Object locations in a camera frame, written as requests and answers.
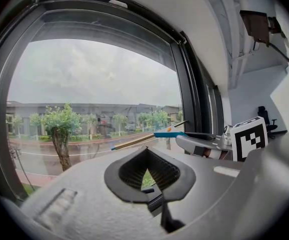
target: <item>cloudy sky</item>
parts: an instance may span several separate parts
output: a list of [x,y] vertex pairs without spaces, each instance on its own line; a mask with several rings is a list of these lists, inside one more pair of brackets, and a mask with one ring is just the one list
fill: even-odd
[[21,103],[181,104],[175,71],[106,43],[31,42],[14,72],[8,101]]

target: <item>green tree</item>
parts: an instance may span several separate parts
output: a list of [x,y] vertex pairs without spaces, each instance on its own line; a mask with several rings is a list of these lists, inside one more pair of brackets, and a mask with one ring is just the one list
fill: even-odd
[[145,123],[147,124],[147,121],[149,122],[152,118],[152,115],[150,113],[140,113],[139,114],[139,122],[142,124],[142,131],[145,131]]
[[125,116],[125,115],[122,115],[122,114],[115,114],[113,117],[112,117],[114,123],[116,125],[118,125],[118,128],[119,128],[119,136],[121,136],[121,126],[126,124],[127,121],[128,121],[128,118]]
[[154,130],[159,130],[168,125],[168,114],[165,111],[155,111],[152,115],[152,125]]
[[22,122],[23,122],[23,119],[22,119],[22,117],[19,116],[19,115],[15,115],[15,117],[14,117],[13,120],[12,120],[13,126],[14,126],[15,128],[17,128],[17,130],[18,130],[18,137],[19,137],[19,139],[21,139],[21,135],[20,135],[20,125],[21,125]]
[[91,133],[91,127],[97,124],[97,117],[94,114],[85,114],[82,116],[81,122],[87,125],[89,138],[92,140],[93,135]]
[[39,140],[38,137],[38,127],[41,125],[41,116],[38,113],[33,113],[29,115],[30,124],[35,127],[35,137],[36,140]]
[[80,119],[81,116],[73,112],[69,103],[64,105],[63,110],[60,110],[59,107],[52,110],[51,107],[47,106],[45,116],[42,119],[46,131],[51,133],[52,142],[63,171],[71,167],[68,141],[70,134],[81,130]]
[[178,116],[179,116],[180,121],[182,122],[184,120],[184,117],[183,117],[184,116],[184,112],[182,110],[180,110],[178,112]]

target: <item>grass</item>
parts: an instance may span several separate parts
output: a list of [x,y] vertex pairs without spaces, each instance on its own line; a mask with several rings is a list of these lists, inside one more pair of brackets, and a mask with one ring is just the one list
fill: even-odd
[[144,176],[143,176],[143,180],[142,180],[142,185],[141,188],[146,188],[149,186],[152,186],[153,184],[155,184],[155,180],[152,178],[152,176],[150,175],[149,171],[146,170]]
[[40,187],[39,186],[34,186],[33,185],[33,188],[29,185],[29,184],[25,184],[25,183],[22,183],[23,187],[24,187],[24,190],[27,192],[28,196],[32,195],[33,192],[35,192],[37,189],[39,189]]

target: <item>white pipe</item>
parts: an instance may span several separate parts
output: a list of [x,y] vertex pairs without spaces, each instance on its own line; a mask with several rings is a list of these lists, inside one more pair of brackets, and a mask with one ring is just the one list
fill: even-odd
[[[248,3],[248,0],[240,0],[240,9],[246,10],[246,11],[250,10],[250,5]],[[253,39],[251,36],[248,35],[247,29],[245,25],[243,24],[243,50],[242,50],[243,55],[250,53],[250,47],[251,47],[252,42],[253,42]],[[234,83],[233,88],[236,88],[238,86],[238,83],[246,69],[247,60],[248,60],[247,56],[242,59],[238,79],[237,79],[237,82]]]
[[234,0],[221,0],[228,23],[230,26],[230,35],[231,35],[231,51],[232,51],[232,74],[231,74],[231,82],[229,83],[231,86],[235,86],[238,65],[239,61],[236,59],[239,57],[240,52],[240,33],[239,33],[239,22],[238,16],[236,12],[236,5]]

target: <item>sidewalk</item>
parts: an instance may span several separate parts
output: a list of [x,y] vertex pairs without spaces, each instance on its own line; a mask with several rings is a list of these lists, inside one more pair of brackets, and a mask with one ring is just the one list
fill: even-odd
[[35,174],[26,172],[24,173],[22,170],[16,169],[16,174],[19,177],[21,183],[29,184],[25,174],[27,175],[30,183],[33,186],[43,187],[44,185],[48,184],[50,181],[55,179],[57,176],[50,176],[50,175],[42,175],[42,174]]

